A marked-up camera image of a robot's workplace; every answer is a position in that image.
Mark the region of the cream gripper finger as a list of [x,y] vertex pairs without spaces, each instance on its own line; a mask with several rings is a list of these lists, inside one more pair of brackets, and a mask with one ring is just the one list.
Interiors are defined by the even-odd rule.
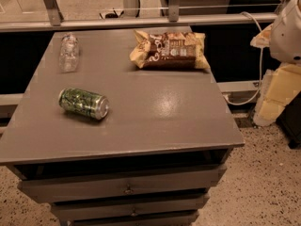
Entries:
[[268,126],[275,122],[300,91],[300,64],[281,63],[275,71],[267,70],[262,80],[260,98],[255,106],[255,124]]
[[266,26],[263,31],[251,40],[250,45],[256,48],[269,48],[272,26],[272,24]]

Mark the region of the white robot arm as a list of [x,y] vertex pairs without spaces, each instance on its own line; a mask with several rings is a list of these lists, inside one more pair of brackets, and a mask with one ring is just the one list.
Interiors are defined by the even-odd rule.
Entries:
[[301,91],[301,0],[290,0],[275,21],[250,43],[270,50],[279,67],[263,76],[253,121],[268,126]]

